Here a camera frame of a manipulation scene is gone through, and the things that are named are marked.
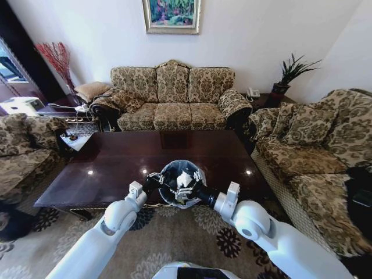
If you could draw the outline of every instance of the painting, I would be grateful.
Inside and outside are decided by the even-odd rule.
[[[147,33],[198,34],[201,0],[142,0]]]

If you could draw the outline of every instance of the rug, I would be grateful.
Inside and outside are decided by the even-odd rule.
[[[89,136],[98,131],[98,126],[95,123],[69,123],[69,128],[66,130],[68,135],[78,137]]]
[[[263,206],[288,221],[275,201]],[[33,232],[0,244],[0,278],[45,278],[73,244],[102,216],[90,221],[43,209]],[[265,251],[241,237],[206,206],[146,208],[119,243],[100,278],[151,278],[163,265],[186,261],[226,269],[240,278],[286,278]]]

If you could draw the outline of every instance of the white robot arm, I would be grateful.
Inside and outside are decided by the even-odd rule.
[[[258,203],[242,201],[237,204],[239,184],[232,182],[227,194],[224,194],[205,187],[201,180],[188,180],[188,183],[188,188],[193,189],[192,196],[219,212],[223,220],[234,226],[243,237],[257,243],[267,252],[270,260],[291,278],[353,278],[332,254],[294,227],[277,221]],[[103,218],[75,243],[47,278],[98,278],[117,244],[135,222],[136,213],[148,195],[163,186],[159,174],[148,177],[145,189],[137,182],[131,183],[125,200],[109,205]],[[154,278],[177,278],[177,268],[174,264],[165,266]],[[228,278],[237,278],[228,271],[222,272]]]

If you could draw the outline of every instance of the plant pot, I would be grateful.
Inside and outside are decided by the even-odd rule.
[[[281,103],[281,100],[284,98],[284,94],[290,88],[290,85],[281,85],[279,83],[274,83],[273,89],[266,100],[264,107],[265,108],[277,108]]]

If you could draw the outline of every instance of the coffee table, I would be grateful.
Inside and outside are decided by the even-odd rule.
[[[106,208],[128,194],[129,184],[143,183],[169,162],[190,160],[206,176],[208,187],[226,192],[240,184],[240,199],[261,200],[273,194],[233,131],[128,131],[94,133],[36,201],[83,219],[86,209]],[[164,205],[154,191],[147,205]]]

